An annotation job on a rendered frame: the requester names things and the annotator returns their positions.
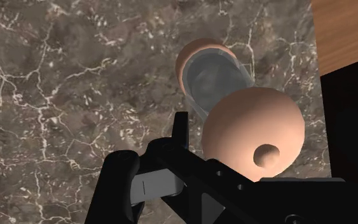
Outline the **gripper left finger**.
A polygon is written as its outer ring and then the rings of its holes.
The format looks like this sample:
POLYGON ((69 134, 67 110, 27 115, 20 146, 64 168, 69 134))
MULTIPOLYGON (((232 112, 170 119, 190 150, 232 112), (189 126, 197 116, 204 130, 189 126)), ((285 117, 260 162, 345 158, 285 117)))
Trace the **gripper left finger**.
POLYGON ((221 162, 188 150, 188 113, 177 112, 172 135, 145 154, 110 153, 100 170, 85 224, 138 224, 145 201, 161 198, 185 224, 257 224, 244 195, 250 181, 221 162))

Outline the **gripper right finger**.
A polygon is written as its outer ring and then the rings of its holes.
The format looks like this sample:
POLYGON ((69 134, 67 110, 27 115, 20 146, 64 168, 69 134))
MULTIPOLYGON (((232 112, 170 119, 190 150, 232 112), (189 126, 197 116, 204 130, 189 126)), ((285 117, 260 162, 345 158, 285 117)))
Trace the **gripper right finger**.
POLYGON ((296 224, 358 224, 358 183, 340 178, 263 178, 252 203, 272 222, 298 215, 296 224))

